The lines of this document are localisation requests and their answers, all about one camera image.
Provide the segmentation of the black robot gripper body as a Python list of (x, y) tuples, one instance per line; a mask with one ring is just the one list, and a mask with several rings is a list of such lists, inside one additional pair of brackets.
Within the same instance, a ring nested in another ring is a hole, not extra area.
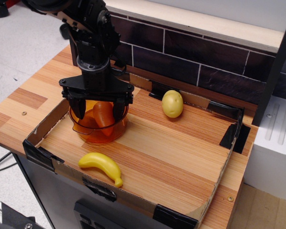
[(118, 79), (111, 70), (110, 60), (96, 64), (76, 59), (81, 75), (59, 81), (62, 96), (70, 104), (79, 105), (86, 100), (105, 101), (129, 105), (133, 103), (134, 86)]

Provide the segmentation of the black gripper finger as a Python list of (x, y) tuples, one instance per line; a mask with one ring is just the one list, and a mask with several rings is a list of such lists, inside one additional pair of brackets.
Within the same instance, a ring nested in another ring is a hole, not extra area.
[(77, 118), (83, 119), (86, 110), (85, 99), (70, 98), (69, 105)]
[(113, 103), (113, 117), (115, 119), (116, 122), (120, 121), (123, 119), (124, 117), (124, 112), (125, 112), (125, 102), (123, 99), (117, 99), (114, 103)]

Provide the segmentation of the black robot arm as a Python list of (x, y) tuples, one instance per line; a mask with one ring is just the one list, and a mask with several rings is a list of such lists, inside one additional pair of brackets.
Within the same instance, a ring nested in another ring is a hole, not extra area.
[(117, 56), (121, 44), (111, 15), (103, 0), (25, 0), (33, 12), (50, 15), (66, 25), (73, 64), (81, 75), (59, 81), (62, 96), (79, 119), (84, 118), (86, 101), (113, 103), (113, 117), (122, 120), (133, 103), (134, 86), (119, 79), (126, 71), (111, 67), (110, 58)]

